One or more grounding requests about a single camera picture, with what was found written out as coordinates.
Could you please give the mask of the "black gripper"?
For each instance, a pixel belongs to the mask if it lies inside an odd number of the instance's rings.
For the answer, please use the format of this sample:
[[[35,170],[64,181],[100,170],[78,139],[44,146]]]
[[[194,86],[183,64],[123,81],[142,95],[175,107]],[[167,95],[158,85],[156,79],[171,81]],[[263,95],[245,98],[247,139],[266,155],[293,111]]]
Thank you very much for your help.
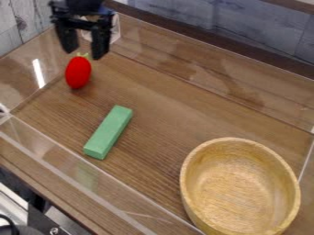
[[[92,57],[99,60],[110,51],[115,11],[102,0],[50,0],[51,22],[66,53],[79,48],[75,29],[91,30]]]

